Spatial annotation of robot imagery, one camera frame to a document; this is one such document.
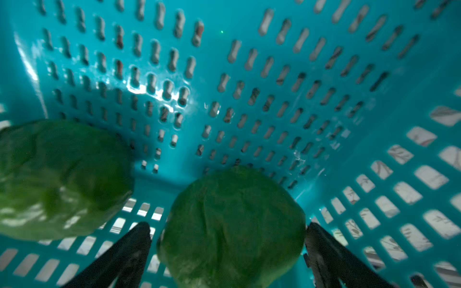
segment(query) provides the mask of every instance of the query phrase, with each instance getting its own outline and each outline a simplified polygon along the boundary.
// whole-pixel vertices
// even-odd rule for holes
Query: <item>teal basket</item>
[[[389,282],[460,287],[461,1],[0,7],[0,127],[66,118],[137,156],[133,198],[91,235],[0,236],[0,287],[63,285],[140,221],[156,241],[178,193],[233,165]],[[141,287],[176,287],[155,245]],[[300,257],[272,287],[313,276]]]

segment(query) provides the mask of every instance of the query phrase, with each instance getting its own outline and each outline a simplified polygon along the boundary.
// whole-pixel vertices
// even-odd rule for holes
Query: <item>green vegetable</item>
[[[305,229],[283,188],[237,166],[179,194],[157,252],[179,288],[265,288],[295,264]]]
[[[132,155],[108,132],[41,120],[0,133],[0,233],[25,240],[88,235],[132,193]]]

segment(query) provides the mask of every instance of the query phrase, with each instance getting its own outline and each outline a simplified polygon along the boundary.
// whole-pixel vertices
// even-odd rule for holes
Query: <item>green cabbage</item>
[[[305,221],[273,180],[236,166],[179,194],[158,256],[179,288],[265,288],[298,260]]]
[[[88,235],[132,193],[132,155],[108,132],[41,120],[0,133],[0,233],[25,240]]]

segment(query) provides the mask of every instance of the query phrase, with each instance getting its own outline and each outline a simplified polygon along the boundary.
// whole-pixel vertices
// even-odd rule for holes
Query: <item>turquoise laundry basket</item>
[[[156,241],[178,193],[233,165],[387,281],[460,287],[461,1],[0,6],[0,127],[66,118],[137,158],[133,198],[91,235],[0,236],[0,287],[63,285],[140,221]],[[272,287],[313,285],[300,257]],[[155,245],[141,287],[176,287]]]

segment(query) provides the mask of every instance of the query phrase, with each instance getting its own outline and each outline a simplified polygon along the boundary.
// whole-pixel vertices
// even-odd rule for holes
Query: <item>basket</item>
[[[134,149],[87,237],[0,236],[0,287],[56,287],[201,175],[258,169],[399,287],[461,278],[461,2],[2,1],[0,127],[66,118]],[[142,288],[174,288],[152,246]],[[313,287],[304,260],[273,287]]]

